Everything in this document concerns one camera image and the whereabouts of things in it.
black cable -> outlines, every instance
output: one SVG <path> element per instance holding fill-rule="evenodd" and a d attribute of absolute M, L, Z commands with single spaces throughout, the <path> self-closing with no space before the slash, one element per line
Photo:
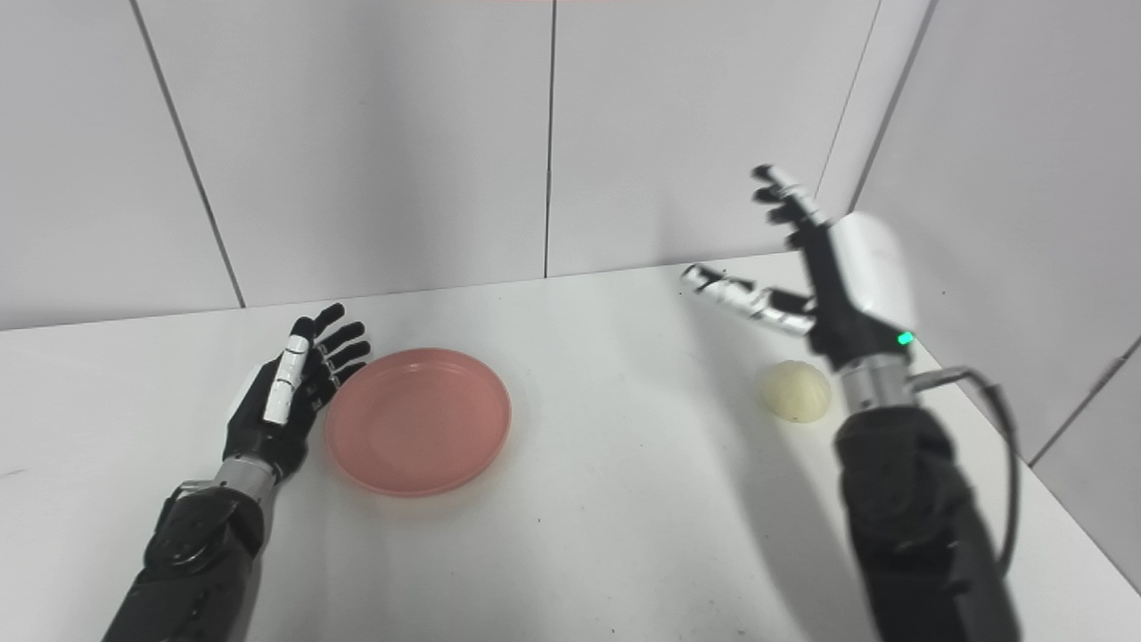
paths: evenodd
<path fill-rule="evenodd" d="M 966 369 L 965 377 L 979 390 L 995 422 L 1006 438 L 1006 466 L 1008 466 L 1008 493 L 1006 499 L 1006 535 L 1003 537 L 1001 553 L 998 554 L 998 568 L 1005 576 L 1010 571 L 1011 560 L 1014 556 L 1014 543 L 1018 539 L 1018 515 L 1021 503 L 1020 477 L 1018 466 L 1018 437 L 1014 431 L 1014 420 L 1011 417 L 1006 399 L 1002 395 L 1002 389 L 993 384 L 982 376 L 981 373 Z"/>

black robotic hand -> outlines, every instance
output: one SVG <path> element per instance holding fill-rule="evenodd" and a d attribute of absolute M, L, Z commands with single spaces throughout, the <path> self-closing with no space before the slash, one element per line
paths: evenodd
<path fill-rule="evenodd" d="M 364 335 L 364 324 L 359 320 L 316 341 L 342 316 L 345 306 L 337 302 L 322 310 L 311 324 L 307 317 L 298 319 L 294 333 L 302 333 L 301 339 L 310 348 L 293 392 L 289 420 L 284 425 L 277 425 L 265 418 L 270 389 L 282 361 L 282 356 L 278 356 L 261 367 L 230 417 L 222 460 L 234 456 L 260 460 L 273 466 L 277 483 L 297 472 L 308 453 L 306 440 L 317 412 L 329 404 L 354 373 L 364 367 L 356 360 L 366 357 L 371 350 L 369 342 L 356 341 Z"/>
<path fill-rule="evenodd" d="M 363 367 L 364 325 L 315 341 L 345 315 L 335 303 L 293 325 L 285 351 L 258 371 L 227 426 L 213 480 L 183 482 L 104 642 L 225 642 L 265 545 L 272 490 L 297 472 L 317 412 Z"/>

wall seam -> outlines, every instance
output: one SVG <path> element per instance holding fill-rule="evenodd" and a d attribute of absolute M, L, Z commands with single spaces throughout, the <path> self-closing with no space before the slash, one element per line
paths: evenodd
<path fill-rule="evenodd" d="M 207 197 L 205 186 L 202 185 L 202 176 L 199 173 L 199 165 L 194 162 L 194 155 L 191 153 L 191 145 L 186 140 L 186 131 L 183 129 L 183 121 L 178 117 L 178 111 L 175 108 L 175 100 L 170 96 L 170 88 L 167 86 L 167 78 L 162 73 L 162 66 L 159 64 L 159 56 L 154 50 L 154 42 L 151 40 L 151 33 L 146 29 L 146 23 L 143 19 L 143 11 L 139 9 L 138 0 L 129 0 L 131 5 L 131 11 L 135 14 L 135 22 L 138 24 L 139 33 L 143 35 L 143 44 L 146 47 L 147 56 L 151 58 L 151 67 L 154 70 L 155 78 L 159 81 L 159 90 L 162 91 L 162 98 L 167 103 L 167 112 L 170 113 L 170 120 L 175 124 L 175 132 L 178 135 L 178 143 L 183 147 L 183 155 L 186 157 L 186 164 L 191 169 L 191 177 L 194 179 L 194 186 L 199 190 L 199 197 L 202 200 L 202 206 L 207 212 L 207 221 L 210 224 L 210 230 L 213 233 L 215 243 L 218 245 L 218 253 L 221 254 L 221 261 L 226 266 L 226 274 L 229 276 L 229 284 L 234 287 L 234 296 L 237 299 L 238 307 L 245 307 L 245 296 L 242 295 L 242 287 L 237 283 L 237 275 L 234 273 L 234 265 L 229 260 L 229 252 L 226 251 L 226 243 L 221 238 L 221 231 L 218 229 L 218 220 L 215 218 L 213 209 L 210 206 L 210 198 Z"/>
<path fill-rule="evenodd" d="M 1101 377 L 1099 377 L 1097 383 L 1093 384 L 1093 388 L 1090 389 L 1090 392 L 1086 393 L 1085 398 L 1082 399 L 1082 401 L 1077 405 L 1077 408 L 1075 408 L 1074 412 L 1070 413 L 1068 417 L 1066 417 L 1066 421 L 1062 422 L 1062 425 L 1058 426 L 1058 430 L 1054 431 L 1054 434 L 1050 436 L 1050 439 L 1046 440 L 1046 444 L 1044 444 L 1042 448 L 1038 449 L 1037 455 L 1030 458 L 1030 461 L 1027 463 L 1028 466 L 1033 469 L 1038 462 L 1042 461 L 1042 457 L 1046 454 L 1046 452 L 1049 452 L 1054 446 L 1054 444 L 1057 444 L 1058 440 L 1061 439 L 1062 434 L 1065 434 L 1066 431 L 1068 431 L 1069 428 L 1074 425 L 1074 422 L 1082 415 L 1082 413 L 1085 412 L 1085 409 L 1090 406 L 1090 404 L 1094 400 L 1094 398 L 1101 395 L 1101 391 L 1104 390 L 1106 385 L 1109 384 L 1109 382 L 1117 376 L 1117 373 L 1119 373 L 1122 371 L 1122 367 L 1124 367 L 1125 364 L 1133 357 L 1133 355 L 1136 353 L 1139 348 L 1141 348 L 1141 336 L 1134 340 L 1133 343 L 1130 346 L 1130 348 L 1126 349 L 1120 357 L 1114 359 L 1109 364 L 1106 371 L 1102 372 Z"/>

white cylindrical component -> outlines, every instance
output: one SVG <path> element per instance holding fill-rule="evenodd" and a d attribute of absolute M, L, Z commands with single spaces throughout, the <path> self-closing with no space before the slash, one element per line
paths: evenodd
<path fill-rule="evenodd" d="M 285 343 L 274 383 L 269 387 L 269 398 L 266 400 L 266 412 L 261 418 L 272 424 L 284 426 L 289 421 L 289 412 L 293 405 L 293 393 L 301 382 L 301 369 L 305 358 L 309 355 L 309 341 L 291 335 Z"/>

pink plate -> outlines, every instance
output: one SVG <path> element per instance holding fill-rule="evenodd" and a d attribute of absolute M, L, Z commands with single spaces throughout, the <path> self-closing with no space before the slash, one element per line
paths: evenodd
<path fill-rule="evenodd" d="M 408 350 L 373 361 L 337 392 L 325 446 L 370 490 L 435 495 L 482 473 L 510 424 L 511 400 L 491 368 L 451 350 Z"/>

